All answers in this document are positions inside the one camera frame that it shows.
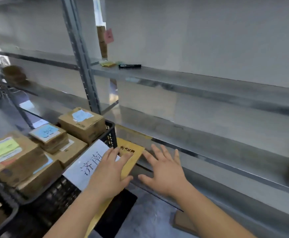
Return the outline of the person's right hand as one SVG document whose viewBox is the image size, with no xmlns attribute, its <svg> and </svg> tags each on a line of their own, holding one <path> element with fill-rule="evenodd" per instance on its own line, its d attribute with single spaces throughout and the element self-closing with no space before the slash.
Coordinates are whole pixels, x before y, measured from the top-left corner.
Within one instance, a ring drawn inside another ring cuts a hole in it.
<svg viewBox="0 0 289 238">
<path fill-rule="evenodd" d="M 152 190 L 174 199 L 194 196 L 195 193 L 198 193 L 195 187 L 187 181 L 183 168 L 178 166 L 174 161 L 174 156 L 171 156 L 167 148 L 164 145 L 160 145 L 159 149 L 166 157 L 166 162 L 160 165 L 151 165 L 151 158 L 155 157 L 155 155 L 150 154 L 146 150 L 143 152 L 143 156 L 153 168 L 152 178 L 155 180 L 155 189 Z"/>
</svg>

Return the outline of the person's left hand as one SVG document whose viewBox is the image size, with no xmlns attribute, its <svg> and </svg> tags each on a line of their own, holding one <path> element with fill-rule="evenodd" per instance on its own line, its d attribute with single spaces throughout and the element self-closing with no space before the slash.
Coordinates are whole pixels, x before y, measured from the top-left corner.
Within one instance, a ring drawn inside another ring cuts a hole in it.
<svg viewBox="0 0 289 238">
<path fill-rule="evenodd" d="M 119 148 L 110 148 L 105 152 L 85 189 L 99 203 L 113 198 L 124 189 L 120 188 L 120 180 L 128 175 L 121 176 L 122 170 L 133 153 L 124 154 L 116 161 L 119 151 Z"/>
</svg>

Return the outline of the yellow paper envelope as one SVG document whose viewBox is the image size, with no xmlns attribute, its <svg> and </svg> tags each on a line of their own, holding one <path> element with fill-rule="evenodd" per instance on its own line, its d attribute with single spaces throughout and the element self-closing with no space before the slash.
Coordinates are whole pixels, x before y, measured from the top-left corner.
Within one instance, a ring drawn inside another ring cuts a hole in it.
<svg viewBox="0 0 289 238">
<path fill-rule="evenodd" d="M 132 168 L 134 167 L 134 165 L 140 158 L 141 153 L 144 151 L 144 147 L 125 141 L 121 138 L 118 138 L 118 144 L 122 144 L 122 146 L 118 147 L 120 151 L 118 153 L 116 161 L 118 161 L 124 154 L 133 153 L 133 156 L 129 159 L 129 161 L 126 163 L 126 165 L 123 167 L 123 170 L 122 170 L 121 176 L 127 176 L 127 175 L 130 175 Z"/>
</svg>

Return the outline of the person's left forearm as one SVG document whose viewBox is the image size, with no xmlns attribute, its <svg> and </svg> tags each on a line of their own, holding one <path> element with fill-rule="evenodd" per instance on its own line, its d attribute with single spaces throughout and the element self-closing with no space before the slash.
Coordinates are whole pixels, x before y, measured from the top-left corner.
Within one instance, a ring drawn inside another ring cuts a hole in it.
<svg viewBox="0 0 289 238">
<path fill-rule="evenodd" d="M 118 193 L 86 188 L 43 238 L 86 238 Z"/>
</svg>

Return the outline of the person's right forearm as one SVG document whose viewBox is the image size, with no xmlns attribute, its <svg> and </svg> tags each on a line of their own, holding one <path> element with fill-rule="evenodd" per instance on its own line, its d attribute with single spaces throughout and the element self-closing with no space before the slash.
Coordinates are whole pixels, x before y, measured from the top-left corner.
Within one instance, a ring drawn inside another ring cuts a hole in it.
<svg viewBox="0 0 289 238">
<path fill-rule="evenodd" d="M 172 186 L 170 195 L 187 214 L 201 238 L 256 238 L 189 182 Z"/>
</svg>

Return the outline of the black flat board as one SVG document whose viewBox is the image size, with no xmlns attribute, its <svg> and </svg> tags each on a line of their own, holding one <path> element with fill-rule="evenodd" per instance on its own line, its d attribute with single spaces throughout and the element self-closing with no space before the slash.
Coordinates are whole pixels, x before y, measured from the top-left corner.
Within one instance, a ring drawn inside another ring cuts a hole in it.
<svg viewBox="0 0 289 238">
<path fill-rule="evenodd" d="M 135 194 L 123 189 L 111 200 L 94 230 L 102 238 L 115 238 L 137 199 Z"/>
</svg>

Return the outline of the white paper sign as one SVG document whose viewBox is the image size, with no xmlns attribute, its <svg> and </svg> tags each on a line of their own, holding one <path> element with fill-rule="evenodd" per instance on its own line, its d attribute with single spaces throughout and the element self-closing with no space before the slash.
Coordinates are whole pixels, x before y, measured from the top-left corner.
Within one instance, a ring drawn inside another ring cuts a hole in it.
<svg viewBox="0 0 289 238">
<path fill-rule="evenodd" d="M 97 140 L 64 171 L 63 176 L 83 191 L 107 150 L 109 147 L 103 141 Z"/>
</svg>

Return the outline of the flat cardboard sheet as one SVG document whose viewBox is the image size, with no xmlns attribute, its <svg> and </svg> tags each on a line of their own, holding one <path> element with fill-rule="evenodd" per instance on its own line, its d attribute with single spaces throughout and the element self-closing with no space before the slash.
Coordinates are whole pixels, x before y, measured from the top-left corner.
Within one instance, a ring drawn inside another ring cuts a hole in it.
<svg viewBox="0 0 289 238">
<path fill-rule="evenodd" d="M 196 237 L 198 237 L 197 230 L 194 226 L 194 224 L 191 222 L 189 217 L 182 211 L 177 210 L 174 214 L 174 217 L 172 219 L 172 227 L 190 233 Z"/>
</svg>

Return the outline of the cardboard box with white label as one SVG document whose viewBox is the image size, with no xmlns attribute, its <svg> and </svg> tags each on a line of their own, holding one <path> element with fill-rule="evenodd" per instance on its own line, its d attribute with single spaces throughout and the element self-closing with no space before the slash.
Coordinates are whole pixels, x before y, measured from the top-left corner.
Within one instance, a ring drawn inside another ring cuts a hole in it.
<svg viewBox="0 0 289 238">
<path fill-rule="evenodd" d="M 60 148 L 55 154 L 45 152 L 49 158 L 53 161 L 60 161 L 63 169 L 70 166 L 88 147 L 88 144 L 81 141 L 80 139 L 67 134 L 68 144 Z"/>
</svg>

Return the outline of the cardboard box with torn blue label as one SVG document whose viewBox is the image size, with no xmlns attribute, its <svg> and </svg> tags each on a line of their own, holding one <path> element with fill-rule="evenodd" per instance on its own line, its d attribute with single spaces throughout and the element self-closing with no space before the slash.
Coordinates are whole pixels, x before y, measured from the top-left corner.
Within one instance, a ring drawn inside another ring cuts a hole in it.
<svg viewBox="0 0 289 238">
<path fill-rule="evenodd" d="M 68 134 L 88 145 L 91 145 L 107 130 L 103 116 L 81 107 L 60 115 L 58 122 Z"/>
</svg>

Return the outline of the grey metal shelving rack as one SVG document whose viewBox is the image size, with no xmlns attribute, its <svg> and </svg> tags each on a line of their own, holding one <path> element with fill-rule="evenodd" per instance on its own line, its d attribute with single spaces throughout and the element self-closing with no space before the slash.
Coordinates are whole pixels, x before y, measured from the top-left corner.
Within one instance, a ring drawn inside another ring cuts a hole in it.
<svg viewBox="0 0 289 238">
<path fill-rule="evenodd" d="M 27 76 L 23 113 L 101 111 L 125 140 L 178 148 L 256 236 L 289 238 L 289 0 L 0 0 L 0 56 Z"/>
</svg>

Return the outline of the plain brown cardboard box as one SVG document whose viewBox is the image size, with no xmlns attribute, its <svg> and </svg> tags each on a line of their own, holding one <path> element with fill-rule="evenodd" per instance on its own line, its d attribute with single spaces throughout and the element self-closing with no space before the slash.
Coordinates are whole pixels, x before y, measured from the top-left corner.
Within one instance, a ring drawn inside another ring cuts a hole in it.
<svg viewBox="0 0 289 238">
<path fill-rule="evenodd" d="M 59 160 L 48 164 L 40 171 L 32 174 L 27 180 L 21 182 L 16 190 L 26 198 L 32 198 L 42 192 L 48 184 L 57 179 L 63 172 L 63 166 Z"/>
</svg>

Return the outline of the flat cardboard box blue label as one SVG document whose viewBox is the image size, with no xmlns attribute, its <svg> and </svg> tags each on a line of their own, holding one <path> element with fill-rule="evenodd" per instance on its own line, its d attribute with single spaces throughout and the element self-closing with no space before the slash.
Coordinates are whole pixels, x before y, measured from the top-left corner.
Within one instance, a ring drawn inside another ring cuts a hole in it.
<svg viewBox="0 0 289 238">
<path fill-rule="evenodd" d="M 51 123 L 44 124 L 29 132 L 31 140 L 45 152 L 55 154 L 69 144 L 67 131 Z"/>
</svg>

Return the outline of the white paper slip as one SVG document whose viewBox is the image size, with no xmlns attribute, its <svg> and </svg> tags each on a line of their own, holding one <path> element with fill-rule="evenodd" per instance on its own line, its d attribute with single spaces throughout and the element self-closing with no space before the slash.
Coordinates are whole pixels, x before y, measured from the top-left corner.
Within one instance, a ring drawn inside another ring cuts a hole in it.
<svg viewBox="0 0 289 238">
<path fill-rule="evenodd" d="M 35 123 L 32 124 L 33 128 L 39 128 L 42 125 L 48 124 L 49 122 L 44 120 L 44 119 L 39 119 L 38 121 L 36 121 Z"/>
<path fill-rule="evenodd" d="M 36 111 L 34 104 L 30 100 L 27 100 L 25 102 L 20 103 L 19 107 L 25 111 L 28 111 L 28 112 L 35 112 Z"/>
</svg>

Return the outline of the large cardboard box green label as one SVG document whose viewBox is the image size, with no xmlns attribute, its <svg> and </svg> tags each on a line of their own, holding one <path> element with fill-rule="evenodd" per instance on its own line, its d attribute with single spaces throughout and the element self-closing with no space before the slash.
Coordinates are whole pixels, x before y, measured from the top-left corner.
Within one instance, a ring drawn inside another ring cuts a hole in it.
<svg viewBox="0 0 289 238">
<path fill-rule="evenodd" d="M 38 144 L 18 131 L 0 138 L 0 180 L 17 187 L 48 162 Z"/>
</svg>

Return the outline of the brown cardboard strip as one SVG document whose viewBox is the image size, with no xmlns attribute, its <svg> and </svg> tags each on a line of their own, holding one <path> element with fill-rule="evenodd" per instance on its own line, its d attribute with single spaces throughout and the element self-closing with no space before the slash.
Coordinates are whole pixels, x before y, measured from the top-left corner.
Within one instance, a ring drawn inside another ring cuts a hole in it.
<svg viewBox="0 0 289 238">
<path fill-rule="evenodd" d="M 104 33 L 106 31 L 106 28 L 105 28 L 105 26 L 96 26 L 96 28 L 97 28 L 97 34 L 98 34 L 101 56 L 103 59 L 107 59 L 108 58 L 107 44 L 105 43 L 105 39 L 104 39 Z"/>
</svg>

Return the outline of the pink sticky note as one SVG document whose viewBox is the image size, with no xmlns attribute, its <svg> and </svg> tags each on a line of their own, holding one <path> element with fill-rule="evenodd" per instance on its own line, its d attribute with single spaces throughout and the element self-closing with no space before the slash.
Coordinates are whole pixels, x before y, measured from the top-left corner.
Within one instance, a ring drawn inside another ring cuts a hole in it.
<svg viewBox="0 0 289 238">
<path fill-rule="evenodd" d="M 114 37 L 113 37 L 113 33 L 112 33 L 111 28 L 106 29 L 103 35 L 104 35 L 104 42 L 106 44 L 110 44 L 110 43 L 114 42 Z"/>
</svg>

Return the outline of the brown round parcel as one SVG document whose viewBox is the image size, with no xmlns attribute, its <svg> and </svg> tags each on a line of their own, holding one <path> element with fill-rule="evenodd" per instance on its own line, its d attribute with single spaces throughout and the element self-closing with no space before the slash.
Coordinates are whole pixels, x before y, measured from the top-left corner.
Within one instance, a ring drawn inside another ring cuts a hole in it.
<svg viewBox="0 0 289 238">
<path fill-rule="evenodd" d="M 27 77 L 19 66 L 10 65 L 2 68 L 4 79 L 11 84 L 26 82 Z"/>
</svg>

